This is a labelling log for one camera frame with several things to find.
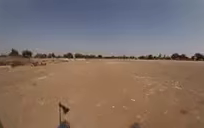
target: distant tree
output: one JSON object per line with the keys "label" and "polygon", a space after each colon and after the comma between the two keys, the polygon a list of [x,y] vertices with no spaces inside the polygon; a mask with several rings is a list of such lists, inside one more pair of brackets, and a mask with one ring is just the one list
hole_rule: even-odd
{"label": "distant tree", "polygon": [[11,49],[9,56],[19,56],[19,52],[16,49]]}
{"label": "distant tree", "polygon": [[55,58],[56,56],[55,56],[55,54],[54,53],[49,53],[48,54],[48,58]]}
{"label": "distant tree", "polygon": [[37,53],[34,58],[47,58],[46,54]]}
{"label": "distant tree", "polygon": [[179,60],[180,59],[180,55],[178,53],[174,53],[174,54],[171,55],[171,59]]}
{"label": "distant tree", "polygon": [[157,59],[162,59],[162,54],[159,54]]}
{"label": "distant tree", "polygon": [[180,59],[180,60],[188,60],[189,58],[188,58],[185,54],[181,54],[181,55],[179,56],[179,59]]}
{"label": "distant tree", "polygon": [[150,54],[147,56],[147,59],[152,60],[152,59],[154,59],[154,57],[153,57],[153,55]]}
{"label": "distant tree", "polygon": [[31,58],[32,57],[32,52],[29,51],[29,50],[24,50],[22,52],[22,56],[25,57],[25,58]]}
{"label": "distant tree", "polygon": [[67,58],[69,58],[69,59],[70,59],[70,58],[73,58],[73,54],[72,54],[72,53],[70,53],[70,52],[69,52],[69,53],[67,53]]}
{"label": "distant tree", "polygon": [[194,59],[195,60],[204,60],[204,55],[201,53],[195,53]]}
{"label": "distant tree", "polygon": [[102,55],[98,55],[97,57],[98,57],[98,58],[103,58],[103,56],[102,56]]}
{"label": "distant tree", "polygon": [[139,56],[138,58],[139,58],[139,59],[146,59],[145,56]]}
{"label": "distant tree", "polygon": [[81,54],[81,53],[75,53],[75,57],[76,58],[85,58],[85,55]]}

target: sandy ground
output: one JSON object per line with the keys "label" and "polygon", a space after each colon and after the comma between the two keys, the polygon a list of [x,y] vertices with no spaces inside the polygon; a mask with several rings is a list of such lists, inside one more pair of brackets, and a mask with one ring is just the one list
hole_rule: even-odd
{"label": "sandy ground", "polygon": [[204,62],[90,60],[0,68],[5,128],[204,128]]}

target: dirt field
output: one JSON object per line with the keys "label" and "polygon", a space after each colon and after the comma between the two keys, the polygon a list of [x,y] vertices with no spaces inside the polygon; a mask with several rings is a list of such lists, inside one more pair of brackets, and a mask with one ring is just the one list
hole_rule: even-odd
{"label": "dirt field", "polygon": [[5,128],[204,128],[204,62],[90,60],[0,68]]}

